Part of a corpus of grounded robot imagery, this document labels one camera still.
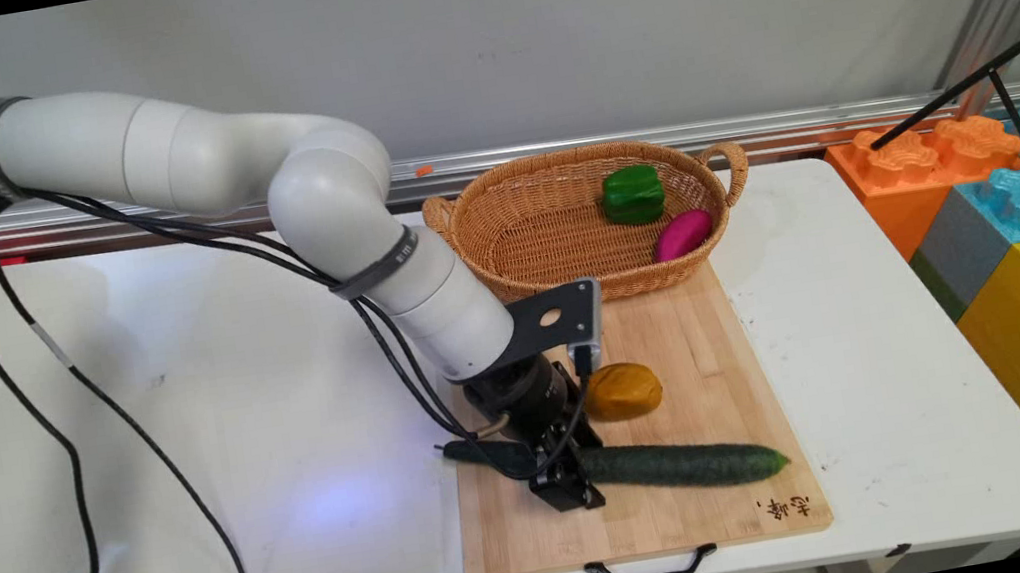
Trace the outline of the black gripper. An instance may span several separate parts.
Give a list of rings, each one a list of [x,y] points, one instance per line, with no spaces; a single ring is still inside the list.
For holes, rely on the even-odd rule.
[[[558,513],[606,506],[576,451],[603,448],[588,415],[574,419],[582,401],[579,382],[562,363],[538,355],[466,382],[465,400],[488,421],[480,438],[536,446],[546,465],[528,491]]]

